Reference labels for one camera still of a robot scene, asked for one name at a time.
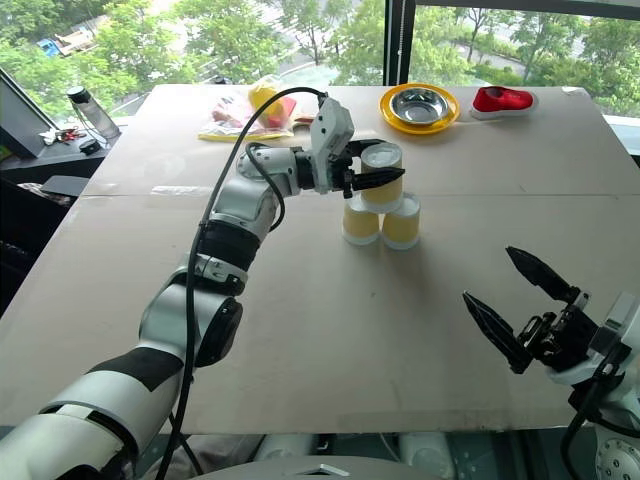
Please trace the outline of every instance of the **water bottle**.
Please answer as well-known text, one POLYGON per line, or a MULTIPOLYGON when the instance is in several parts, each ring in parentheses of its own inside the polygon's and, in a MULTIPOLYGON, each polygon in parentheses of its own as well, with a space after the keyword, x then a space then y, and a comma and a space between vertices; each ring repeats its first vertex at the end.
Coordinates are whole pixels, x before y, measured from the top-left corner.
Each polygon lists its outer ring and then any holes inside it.
POLYGON ((96 102, 95 98, 82 86, 72 87, 67 90, 67 96, 71 103, 91 122, 105 140, 120 135, 120 129, 113 123, 111 117, 96 102))

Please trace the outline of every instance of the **stainless steel bowl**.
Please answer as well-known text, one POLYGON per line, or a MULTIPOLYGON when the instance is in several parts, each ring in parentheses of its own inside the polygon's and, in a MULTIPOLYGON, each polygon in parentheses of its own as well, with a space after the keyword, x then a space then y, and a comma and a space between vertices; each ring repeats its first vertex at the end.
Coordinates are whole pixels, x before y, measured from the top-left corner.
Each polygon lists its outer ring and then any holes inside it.
POLYGON ((449 104, 434 90, 413 87, 391 97, 391 111, 405 123, 431 125, 447 116, 449 104))

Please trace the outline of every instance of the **paper cup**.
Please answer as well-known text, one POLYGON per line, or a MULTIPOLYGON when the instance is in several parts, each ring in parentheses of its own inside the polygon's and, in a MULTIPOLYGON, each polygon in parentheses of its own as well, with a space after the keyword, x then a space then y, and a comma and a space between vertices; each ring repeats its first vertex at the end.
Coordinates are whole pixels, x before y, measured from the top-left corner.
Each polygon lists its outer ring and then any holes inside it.
MULTIPOLYGON (((378 143, 365 148, 360 159, 362 173, 384 167, 402 168, 402 150, 393 143, 378 143)), ((402 203, 402 177, 381 187, 363 190, 362 201, 370 212, 393 212, 402 203)))
POLYGON ((418 243, 420 202, 405 193, 397 210, 387 213, 382 222, 382 240, 394 250, 407 250, 418 243))
POLYGON ((362 197, 356 195, 344 205, 342 236, 354 245, 368 245, 378 239, 380 223, 378 215, 369 212, 362 197))

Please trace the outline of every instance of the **red shoe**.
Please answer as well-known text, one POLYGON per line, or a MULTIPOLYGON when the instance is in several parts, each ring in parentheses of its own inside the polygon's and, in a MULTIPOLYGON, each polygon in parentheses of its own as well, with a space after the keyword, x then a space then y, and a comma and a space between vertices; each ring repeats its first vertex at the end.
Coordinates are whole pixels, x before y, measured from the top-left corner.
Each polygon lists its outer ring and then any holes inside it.
POLYGON ((538 98, 524 90, 505 87, 478 89, 471 106, 471 116, 478 120, 526 115, 538 106, 538 98))

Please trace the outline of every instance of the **glass window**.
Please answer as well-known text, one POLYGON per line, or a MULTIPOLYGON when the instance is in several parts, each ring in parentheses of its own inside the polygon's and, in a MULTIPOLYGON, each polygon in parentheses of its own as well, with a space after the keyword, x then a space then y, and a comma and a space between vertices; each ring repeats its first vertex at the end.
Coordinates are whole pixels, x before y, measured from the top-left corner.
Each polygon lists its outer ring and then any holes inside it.
POLYGON ((55 121, 83 85, 133 115, 162 83, 382 83, 385 0, 0 0, 0 67, 55 121))
POLYGON ((410 81, 579 86, 604 114, 640 117, 640 22, 419 6, 410 81))

